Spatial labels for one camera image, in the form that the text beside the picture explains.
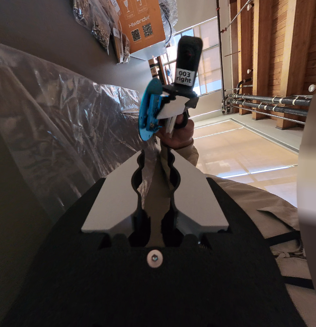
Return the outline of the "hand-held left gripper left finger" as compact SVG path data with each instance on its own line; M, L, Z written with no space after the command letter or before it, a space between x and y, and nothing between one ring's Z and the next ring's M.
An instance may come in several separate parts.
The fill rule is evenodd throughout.
M142 183L145 152L140 150L107 175L81 228L84 233L103 232L110 237L130 237L145 228Z

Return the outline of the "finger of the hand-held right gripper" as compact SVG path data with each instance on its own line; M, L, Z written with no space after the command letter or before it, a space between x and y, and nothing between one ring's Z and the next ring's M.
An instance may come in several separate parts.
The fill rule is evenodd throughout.
M169 117L165 121L165 133L172 134L177 116Z
M156 116L156 119L168 119L174 116L178 116L183 114L186 110L186 103L190 99L183 96L176 96L175 100L170 100L169 103L164 104L162 109L160 109L159 113Z

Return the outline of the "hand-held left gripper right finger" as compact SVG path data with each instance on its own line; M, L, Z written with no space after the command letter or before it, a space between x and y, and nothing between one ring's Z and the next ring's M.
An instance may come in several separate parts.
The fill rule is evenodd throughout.
M207 177L175 150L168 150L174 227L183 235L227 231L229 223Z

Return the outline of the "blue round metal plate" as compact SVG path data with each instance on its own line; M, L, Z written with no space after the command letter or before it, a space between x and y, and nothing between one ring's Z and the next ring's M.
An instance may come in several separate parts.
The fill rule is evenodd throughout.
M154 133L148 132L144 128L144 118L145 118L145 107L148 101L149 94L163 95L163 88L160 79L153 78L150 83L147 85L146 90L141 99L140 108L139 108L139 117L138 117L138 130L139 135L143 141L148 141Z

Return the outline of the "person's right hand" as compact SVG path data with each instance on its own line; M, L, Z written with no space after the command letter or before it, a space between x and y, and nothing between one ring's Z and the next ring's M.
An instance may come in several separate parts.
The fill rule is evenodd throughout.
M193 143L194 122L188 119L187 124L180 129L167 133L165 126L161 127L155 136L160 139L160 145L174 150L185 148Z

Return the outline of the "grid pane window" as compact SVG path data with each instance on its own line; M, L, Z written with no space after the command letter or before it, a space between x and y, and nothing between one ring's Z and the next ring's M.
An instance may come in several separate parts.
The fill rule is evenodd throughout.
M198 66L193 90L198 96L209 94L222 89L220 42L217 16L187 27L176 32L169 22L163 17L164 27L167 28L166 53L149 60L152 76L165 79L167 84L174 82L178 43L182 36L194 36L201 38L203 42L202 53Z

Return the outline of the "bubble wrap bag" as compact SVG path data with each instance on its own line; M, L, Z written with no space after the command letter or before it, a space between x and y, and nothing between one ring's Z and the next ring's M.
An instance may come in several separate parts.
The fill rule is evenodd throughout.
M165 17L174 26L178 21L177 2L176 0L159 0L159 6Z

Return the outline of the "orange cardboard box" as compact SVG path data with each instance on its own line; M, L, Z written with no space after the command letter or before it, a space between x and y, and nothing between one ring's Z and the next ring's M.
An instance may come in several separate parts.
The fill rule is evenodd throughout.
M122 32L130 41L130 56L151 60L166 53L165 31L158 0L110 0Z

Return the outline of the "black insulated pipe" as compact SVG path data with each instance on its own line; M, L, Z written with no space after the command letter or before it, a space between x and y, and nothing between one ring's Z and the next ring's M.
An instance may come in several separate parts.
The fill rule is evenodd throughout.
M286 113L286 114L292 114L292 115L297 115L297 116L304 116L307 117L308 111L299 109L299 108L289 108L289 107L284 107L284 106L279 106L279 105L274 105L274 104L257 104L257 103L251 103L251 102L246 102L238 99L228 99L227 104L230 105L242 105L245 107L249 108L257 108L257 109L262 109L266 111L273 111L273 112L279 112L279 113Z
M256 96L250 94L230 93L227 98L239 100L257 100L264 103L309 106L312 96Z

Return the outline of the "pile of small hardware bags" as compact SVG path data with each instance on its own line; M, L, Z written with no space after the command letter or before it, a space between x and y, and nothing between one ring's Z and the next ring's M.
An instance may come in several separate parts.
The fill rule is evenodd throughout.
M131 44L123 32L121 9L113 0L74 0L75 20L91 32L109 54L109 44L115 51L117 63L129 63Z

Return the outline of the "clear plastic bag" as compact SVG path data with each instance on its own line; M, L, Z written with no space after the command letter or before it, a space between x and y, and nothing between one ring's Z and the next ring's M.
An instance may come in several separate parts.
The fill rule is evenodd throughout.
M144 207L157 151L139 136L139 108L135 90L97 84L0 44L0 134L53 221L140 150Z

